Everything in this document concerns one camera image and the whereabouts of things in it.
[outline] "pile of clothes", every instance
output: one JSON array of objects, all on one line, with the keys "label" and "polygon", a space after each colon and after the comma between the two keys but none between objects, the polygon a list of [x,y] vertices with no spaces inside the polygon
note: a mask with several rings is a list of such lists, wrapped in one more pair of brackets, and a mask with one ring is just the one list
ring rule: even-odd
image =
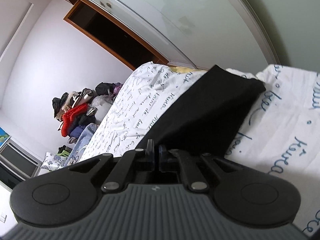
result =
[{"label": "pile of clothes", "polygon": [[58,131],[61,130],[63,137],[69,136],[69,144],[77,142],[87,125],[102,121],[122,85],[102,82],[95,91],[85,88],[81,92],[64,93],[61,98],[52,100],[54,118],[60,122]]}]

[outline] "red garment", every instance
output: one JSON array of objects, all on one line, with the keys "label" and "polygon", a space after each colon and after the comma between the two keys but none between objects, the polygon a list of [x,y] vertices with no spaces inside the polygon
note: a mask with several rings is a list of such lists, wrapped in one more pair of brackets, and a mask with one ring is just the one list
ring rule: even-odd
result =
[{"label": "red garment", "polygon": [[63,120],[61,135],[63,137],[68,136],[68,128],[73,123],[75,118],[78,115],[87,112],[87,109],[88,109],[88,104],[82,104],[82,105],[76,106],[75,108],[70,109],[69,111],[63,114],[63,116],[61,117]]}]

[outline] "colorful poster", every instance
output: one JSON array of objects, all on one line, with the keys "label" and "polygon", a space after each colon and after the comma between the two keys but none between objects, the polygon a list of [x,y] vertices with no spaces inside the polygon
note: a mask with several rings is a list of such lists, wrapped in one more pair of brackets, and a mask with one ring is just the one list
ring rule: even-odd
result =
[{"label": "colorful poster", "polygon": [[9,137],[9,134],[0,127],[0,148],[9,139]]}]

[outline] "bed sheet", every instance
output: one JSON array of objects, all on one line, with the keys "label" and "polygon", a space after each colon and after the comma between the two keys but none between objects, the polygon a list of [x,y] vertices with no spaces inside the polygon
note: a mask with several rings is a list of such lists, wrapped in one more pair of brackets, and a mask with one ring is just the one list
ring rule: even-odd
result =
[{"label": "bed sheet", "polygon": [[103,153],[119,157],[134,149],[160,116],[205,73],[176,73],[152,62],[137,68],[122,86],[80,161]]},{"label": "bed sheet", "polygon": [[301,206],[294,224],[311,235],[320,228],[320,74],[269,65],[265,82],[225,157],[285,179],[297,187]]}]

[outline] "gray patterned pillow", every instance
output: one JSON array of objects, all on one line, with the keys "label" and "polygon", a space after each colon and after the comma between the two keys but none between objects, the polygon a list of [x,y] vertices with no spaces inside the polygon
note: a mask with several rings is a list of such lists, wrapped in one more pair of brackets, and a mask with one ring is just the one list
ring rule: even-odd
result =
[{"label": "gray patterned pillow", "polygon": [[47,152],[45,154],[45,158],[41,165],[41,168],[49,171],[55,171],[57,169],[61,169],[66,160],[66,157]]}]

